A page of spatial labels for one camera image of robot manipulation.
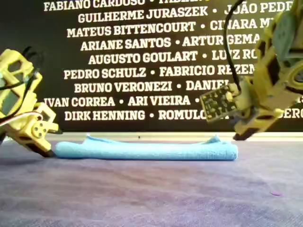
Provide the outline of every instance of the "black cable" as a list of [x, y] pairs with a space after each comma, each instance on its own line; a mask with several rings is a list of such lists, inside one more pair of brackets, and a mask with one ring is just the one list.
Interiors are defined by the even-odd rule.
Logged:
[[228, 44], [228, 41], [227, 41], [227, 30], [228, 30], [228, 22], [230, 21], [230, 19], [232, 18], [233, 16], [233, 12], [237, 9], [237, 7], [239, 5], [241, 5], [245, 0], [238, 0], [234, 5], [233, 7], [231, 8], [231, 10], [229, 11], [229, 13], [227, 14], [226, 16], [226, 19], [225, 19], [225, 23], [224, 23], [224, 27], [223, 27], [223, 45], [224, 45], [224, 49], [226, 51], [226, 59], [228, 61], [228, 64], [231, 68], [231, 71], [232, 71], [232, 78], [235, 82], [235, 84], [237, 85], [237, 88], [239, 90], [239, 92], [241, 92], [241, 87], [240, 87], [240, 79], [239, 79], [239, 76], [237, 74], [237, 71], [235, 69], [235, 66], [232, 62], [232, 56], [231, 56], [231, 53], [230, 53], [230, 48], [229, 48], [229, 44]]

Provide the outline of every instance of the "black banner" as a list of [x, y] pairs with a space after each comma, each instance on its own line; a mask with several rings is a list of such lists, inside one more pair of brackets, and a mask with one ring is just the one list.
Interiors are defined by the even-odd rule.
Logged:
[[[199, 96], [233, 82], [223, 49], [230, 0], [6, 1], [1, 51], [45, 55], [38, 101], [64, 131], [232, 131]], [[238, 74], [253, 74], [263, 28], [292, 1], [247, 1], [229, 24]], [[300, 131], [302, 105], [271, 131]]]

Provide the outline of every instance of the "white wire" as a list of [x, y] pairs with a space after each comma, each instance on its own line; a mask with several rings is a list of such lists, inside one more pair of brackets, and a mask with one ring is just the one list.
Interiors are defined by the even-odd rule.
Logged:
[[7, 121], [2, 122], [2, 123], [0, 124], [0, 127], [3, 127], [4, 125], [9, 124], [9, 123], [11, 123], [11, 122], [13, 122], [13, 121], [15, 121], [15, 120], [20, 119], [20, 118], [27, 117], [27, 116], [31, 116], [31, 115], [32, 115], [32, 116], [39, 116], [39, 117], [41, 117], [41, 119], [43, 119], [43, 116], [42, 116], [41, 113], [34, 112], [34, 111], [25, 112], [25, 113], [18, 114], [18, 115], [16, 115], [16, 116], [10, 118], [10, 119], [7, 120]]

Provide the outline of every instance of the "yellow 3d-printed bracket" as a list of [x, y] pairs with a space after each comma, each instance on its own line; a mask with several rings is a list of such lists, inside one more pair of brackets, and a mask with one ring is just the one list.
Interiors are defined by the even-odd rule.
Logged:
[[14, 50], [0, 55], [0, 135], [43, 157], [54, 157], [47, 133], [61, 133], [53, 123], [56, 113], [45, 103], [37, 103], [35, 88], [42, 75], [32, 62]]

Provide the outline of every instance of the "folded microfiber cloth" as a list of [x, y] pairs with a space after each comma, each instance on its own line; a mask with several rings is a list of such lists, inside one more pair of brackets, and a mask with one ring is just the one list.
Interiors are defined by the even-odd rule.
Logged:
[[238, 148], [218, 136], [207, 142], [130, 143], [87, 136], [82, 144], [59, 142], [55, 147], [58, 158], [135, 159], [135, 160], [235, 160]]

